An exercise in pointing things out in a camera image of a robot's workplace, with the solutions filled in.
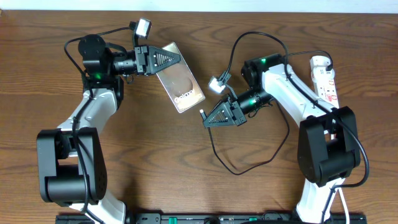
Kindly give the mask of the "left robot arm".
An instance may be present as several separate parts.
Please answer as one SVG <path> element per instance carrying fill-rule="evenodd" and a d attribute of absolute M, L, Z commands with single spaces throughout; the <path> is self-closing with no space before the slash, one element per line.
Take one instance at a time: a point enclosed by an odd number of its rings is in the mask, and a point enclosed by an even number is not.
<path fill-rule="evenodd" d="M 79 69 L 83 98 L 67 120 L 37 135 L 40 196 L 78 210 L 93 223 L 135 223 L 135 215 L 108 190 L 99 135 L 121 105 L 124 78 L 154 75 L 182 58 L 148 45 L 126 50 L 99 34 L 76 41 L 84 65 Z"/>

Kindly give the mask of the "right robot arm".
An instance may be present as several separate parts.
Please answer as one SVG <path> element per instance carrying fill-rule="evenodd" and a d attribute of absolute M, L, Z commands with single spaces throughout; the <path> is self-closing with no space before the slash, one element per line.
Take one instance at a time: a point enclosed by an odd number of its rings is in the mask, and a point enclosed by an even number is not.
<path fill-rule="evenodd" d="M 338 104 L 333 59 L 327 52 L 314 51 L 310 59 L 313 90 L 285 61 L 280 54 L 245 61 L 241 75 L 249 90 L 220 100 L 210 114 L 200 114 L 204 127 L 211 129 L 240 126 L 272 101 L 283 107 L 299 128 L 297 160 L 305 177 L 294 218 L 327 222 L 336 191 L 361 161 L 356 118 Z"/>

